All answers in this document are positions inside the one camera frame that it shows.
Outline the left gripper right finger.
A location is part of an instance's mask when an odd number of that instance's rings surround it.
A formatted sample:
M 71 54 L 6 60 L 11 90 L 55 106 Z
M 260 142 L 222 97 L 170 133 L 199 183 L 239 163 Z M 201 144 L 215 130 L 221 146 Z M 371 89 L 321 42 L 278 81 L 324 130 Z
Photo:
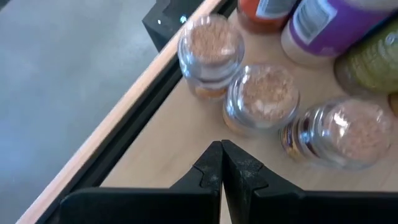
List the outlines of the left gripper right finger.
M 398 224 L 398 192 L 303 190 L 230 140 L 221 144 L 232 224 Z

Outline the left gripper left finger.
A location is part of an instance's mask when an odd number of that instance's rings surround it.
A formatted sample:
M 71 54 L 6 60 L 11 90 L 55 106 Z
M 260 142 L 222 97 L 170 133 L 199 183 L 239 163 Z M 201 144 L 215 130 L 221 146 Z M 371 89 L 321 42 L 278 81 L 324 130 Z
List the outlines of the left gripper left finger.
M 167 189 L 92 187 L 60 204 L 59 224 L 219 224 L 223 147 L 212 142 Z

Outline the small cork-topped glass jar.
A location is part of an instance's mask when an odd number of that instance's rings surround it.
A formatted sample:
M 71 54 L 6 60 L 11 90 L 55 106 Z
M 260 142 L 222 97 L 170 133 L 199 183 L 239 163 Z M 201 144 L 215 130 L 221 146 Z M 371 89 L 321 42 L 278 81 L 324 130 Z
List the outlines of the small cork-topped glass jar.
M 188 22 L 178 40 L 182 75 L 192 93 L 207 100 L 224 97 L 244 53 L 240 31 L 218 14 Z
M 391 148 L 392 115 L 359 98 L 326 100 L 280 130 L 284 151 L 297 162 L 358 170 L 375 164 Z
M 242 67 L 223 103 L 223 119 L 230 130 L 260 135 L 283 128 L 297 115 L 300 92 L 284 67 L 252 64 Z

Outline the black-lid thyme leaves jar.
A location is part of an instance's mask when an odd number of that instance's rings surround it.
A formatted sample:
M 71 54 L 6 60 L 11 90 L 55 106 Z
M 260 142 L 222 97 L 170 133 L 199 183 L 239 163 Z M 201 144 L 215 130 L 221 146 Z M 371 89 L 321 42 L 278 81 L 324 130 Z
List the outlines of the black-lid thyme leaves jar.
M 339 56 L 334 72 L 350 95 L 398 92 L 398 17 L 379 25 Z

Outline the black-lid jar labelled SPICES 4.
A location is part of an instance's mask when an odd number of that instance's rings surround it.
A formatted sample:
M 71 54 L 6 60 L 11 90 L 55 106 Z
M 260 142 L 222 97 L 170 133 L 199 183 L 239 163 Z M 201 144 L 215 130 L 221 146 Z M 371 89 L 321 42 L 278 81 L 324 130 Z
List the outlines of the black-lid jar labelled SPICES 4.
M 317 67 L 397 9 L 398 0 L 302 0 L 281 34 L 281 46 L 292 61 Z

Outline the black-lid brown spice jar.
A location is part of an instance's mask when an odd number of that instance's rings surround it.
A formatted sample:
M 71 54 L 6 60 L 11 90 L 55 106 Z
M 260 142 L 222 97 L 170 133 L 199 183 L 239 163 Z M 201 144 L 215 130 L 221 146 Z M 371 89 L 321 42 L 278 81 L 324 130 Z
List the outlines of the black-lid brown spice jar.
M 280 32 L 301 0 L 238 0 L 241 26 L 255 34 Z

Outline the black-framed wooden shelf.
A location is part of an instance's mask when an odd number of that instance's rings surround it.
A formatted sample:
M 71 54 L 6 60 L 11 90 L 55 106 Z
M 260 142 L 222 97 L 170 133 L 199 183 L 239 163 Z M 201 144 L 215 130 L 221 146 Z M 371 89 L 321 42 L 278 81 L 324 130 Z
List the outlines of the black-framed wooden shelf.
M 303 189 L 398 191 L 397 147 L 372 168 L 350 172 L 294 162 L 275 133 L 232 133 L 219 104 L 195 98 L 181 79 L 177 42 L 175 35 L 17 224 L 51 222 L 59 201 L 83 187 L 170 187 L 221 139 Z

